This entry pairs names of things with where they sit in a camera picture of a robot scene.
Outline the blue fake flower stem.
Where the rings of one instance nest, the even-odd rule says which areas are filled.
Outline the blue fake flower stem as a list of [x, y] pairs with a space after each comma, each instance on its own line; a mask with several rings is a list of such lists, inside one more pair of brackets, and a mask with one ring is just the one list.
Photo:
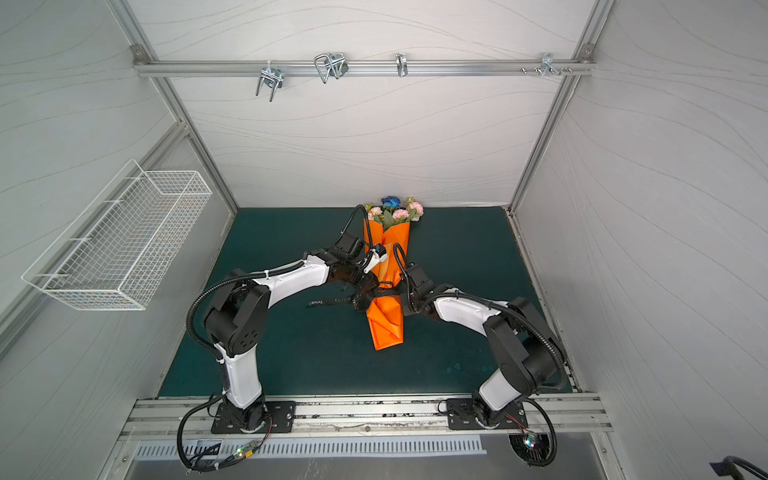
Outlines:
[[387, 196], [381, 199], [382, 205], [388, 208], [399, 208], [401, 206], [401, 200], [395, 196]]

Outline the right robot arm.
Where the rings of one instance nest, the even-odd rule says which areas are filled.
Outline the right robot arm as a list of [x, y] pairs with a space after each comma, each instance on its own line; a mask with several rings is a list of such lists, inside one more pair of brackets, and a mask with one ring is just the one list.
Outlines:
[[474, 416], [482, 427], [496, 427], [508, 407], [542, 388], [557, 390], [568, 384], [565, 349], [527, 299], [493, 301], [437, 285], [416, 264], [400, 277], [398, 291], [406, 314], [454, 323], [488, 341], [497, 369], [472, 396]]

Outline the pink fake flower stem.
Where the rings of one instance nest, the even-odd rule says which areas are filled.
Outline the pink fake flower stem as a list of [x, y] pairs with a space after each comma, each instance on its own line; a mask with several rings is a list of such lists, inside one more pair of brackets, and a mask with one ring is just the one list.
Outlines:
[[396, 224], [416, 222], [424, 215], [424, 207], [414, 198], [409, 197], [402, 201], [392, 212]]

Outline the middle metal U-bolt clamp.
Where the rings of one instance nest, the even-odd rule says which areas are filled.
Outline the middle metal U-bolt clamp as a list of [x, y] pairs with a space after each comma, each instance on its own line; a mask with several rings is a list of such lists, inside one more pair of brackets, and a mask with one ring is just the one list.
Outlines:
[[345, 55], [338, 52], [321, 53], [314, 58], [313, 64], [323, 84], [330, 78], [338, 80], [349, 71]]

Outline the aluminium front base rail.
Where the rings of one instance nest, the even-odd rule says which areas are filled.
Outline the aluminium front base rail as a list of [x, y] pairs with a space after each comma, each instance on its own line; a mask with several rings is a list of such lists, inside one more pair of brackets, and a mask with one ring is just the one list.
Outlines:
[[[450, 430], [438, 402], [459, 394], [383, 396], [272, 396], [267, 401], [296, 403], [290, 433], [278, 438], [329, 436], [451, 435], [460, 433], [520, 434], [521, 430]], [[168, 397], [138, 400], [118, 436], [119, 440], [173, 440], [183, 415], [207, 397]], [[608, 433], [613, 425], [595, 393], [545, 394], [532, 397], [546, 413], [556, 433]], [[548, 424], [539, 410], [523, 404], [528, 429], [548, 433]], [[203, 407], [186, 423], [184, 439], [214, 438], [211, 432], [217, 406]], [[246, 438], [249, 434], [223, 434], [225, 439]]]

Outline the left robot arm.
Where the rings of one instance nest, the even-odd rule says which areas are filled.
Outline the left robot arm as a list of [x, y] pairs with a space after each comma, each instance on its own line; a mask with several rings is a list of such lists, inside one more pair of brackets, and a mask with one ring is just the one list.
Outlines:
[[187, 335], [211, 353], [221, 372], [223, 412], [244, 431], [254, 431], [267, 416], [258, 376], [257, 346], [264, 336], [271, 307], [304, 290], [334, 281], [350, 284], [349, 302], [365, 309], [379, 286], [374, 268], [388, 259], [381, 244], [343, 233], [328, 248], [272, 270], [232, 271], [191, 304]]

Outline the metal u-bolt clamp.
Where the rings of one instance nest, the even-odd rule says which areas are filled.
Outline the metal u-bolt clamp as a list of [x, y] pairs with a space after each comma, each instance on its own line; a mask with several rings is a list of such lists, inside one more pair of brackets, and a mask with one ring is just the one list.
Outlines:
[[323, 84], [330, 78], [338, 80], [349, 71], [345, 55], [338, 52], [321, 53], [314, 58], [313, 64]]
[[279, 69], [268, 64], [260, 71], [255, 95], [259, 96], [263, 91], [269, 91], [269, 101], [272, 102], [276, 92], [283, 87], [283, 83], [283, 73]]

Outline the small metal hook bracket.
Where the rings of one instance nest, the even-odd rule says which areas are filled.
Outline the small metal hook bracket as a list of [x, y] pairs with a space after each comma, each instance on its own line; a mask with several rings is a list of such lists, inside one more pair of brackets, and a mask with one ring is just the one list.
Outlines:
[[404, 53], [397, 53], [395, 56], [395, 63], [398, 77], [406, 77], [408, 75], [408, 63], [406, 55]]

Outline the orange wrapping paper sheet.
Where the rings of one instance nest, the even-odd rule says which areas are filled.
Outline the orange wrapping paper sheet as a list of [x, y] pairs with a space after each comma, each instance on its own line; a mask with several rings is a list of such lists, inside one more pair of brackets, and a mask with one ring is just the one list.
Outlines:
[[[382, 244], [388, 259], [372, 269], [385, 291], [392, 290], [401, 282], [401, 268], [393, 258], [393, 247], [398, 244], [404, 253], [408, 252], [410, 223], [405, 222], [384, 229], [383, 225], [369, 215], [365, 233], [371, 230], [375, 244]], [[399, 293], [374, 298], [366, 310], [373, 345], [376, 350], [389, 348], [404, 341], [404, 312]]]

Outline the green table mat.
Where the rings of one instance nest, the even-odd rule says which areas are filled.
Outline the green table mat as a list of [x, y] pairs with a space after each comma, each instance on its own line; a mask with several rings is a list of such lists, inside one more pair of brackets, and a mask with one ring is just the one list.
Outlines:
[[[244, 209], [235, 217], [211, 282], [230, 271], [257, 271], [330, 246], [341, 229], [362, 231], [348, 208]], [[491, 208], [426, 209], [410, 232], [407, 257], [438, 284], [484, 298], [535, 300], [506, 213]], [[351, 293], [337, 282], [273, 307], [257, 348], [268, 395], [469, 393], [495, 370], [487, 340], [462, 326], [408, 317], [404, 341], [376, 350], [366, 316], [336, 302]]]

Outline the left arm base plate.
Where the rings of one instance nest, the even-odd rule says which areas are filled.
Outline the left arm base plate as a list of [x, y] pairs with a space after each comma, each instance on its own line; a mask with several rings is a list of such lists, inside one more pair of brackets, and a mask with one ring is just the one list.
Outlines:
[[213, 434], [290, 433], [293, 428], [296, 403], [265, 401], [240, 409], [224, 401], [214, 415]]

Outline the peach fake flower stem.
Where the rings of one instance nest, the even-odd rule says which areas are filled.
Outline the peach fake flower stem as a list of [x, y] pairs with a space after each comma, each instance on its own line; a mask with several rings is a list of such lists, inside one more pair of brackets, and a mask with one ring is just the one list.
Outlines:
[[382, 206], [375, 206], [371, 204], [365, 205], [366, 211], [367, 211], [367, 218], [370, 221], [378, 222], [380, 224], [384, 224], [385, 220], [385, 211]]

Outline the left metal U-bolt clamp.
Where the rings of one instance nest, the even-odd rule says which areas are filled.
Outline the left metal U-bolt clamp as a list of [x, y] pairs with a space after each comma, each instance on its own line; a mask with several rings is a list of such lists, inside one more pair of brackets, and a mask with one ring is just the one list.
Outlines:
[[283, 83], [283, 73], [279, 69], [268, 64], [260, 71], [255, 95], [259, 96], [263, 91], [269, 91], [269, 101], [272, 102], [276, 92], [283, 87]]

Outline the aluminium cross rail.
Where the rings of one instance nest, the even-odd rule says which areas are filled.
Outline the aluminium cross rail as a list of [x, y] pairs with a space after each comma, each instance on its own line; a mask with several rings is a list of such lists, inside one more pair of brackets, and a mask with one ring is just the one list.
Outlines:
[[[285, 78], [320, 78], [313, 60], [191, 60], [163, 61], [153, 58], [148, 50], [138, 44], [130, 47], [134, 69], [145, 78], [257, 78], [268, 64], [279, 69]], [[349, 71], [343, 77], [350, 78], [399, 78], [395, 56], [384, 60], [347, 59]], [[541, 58], [533, 60], [416, 60], [407, 57], [406, 77], [497, 77], [525, 76], [521, 67], [533, 68]], [[577, 59], [555, 59], [558, 66], [573, 69], [570, 76], [588, 76], [596, 70], [597, 64], [591, 57]]]

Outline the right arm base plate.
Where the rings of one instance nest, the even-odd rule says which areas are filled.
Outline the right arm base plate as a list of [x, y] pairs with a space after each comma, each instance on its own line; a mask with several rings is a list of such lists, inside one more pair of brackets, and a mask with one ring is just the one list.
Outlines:
[[521, 430], [528, 429], [524, 408], [515, 402], [493, 410], [479, 397], [441, 400], [437, 412], [444, 415], [450, 430]]

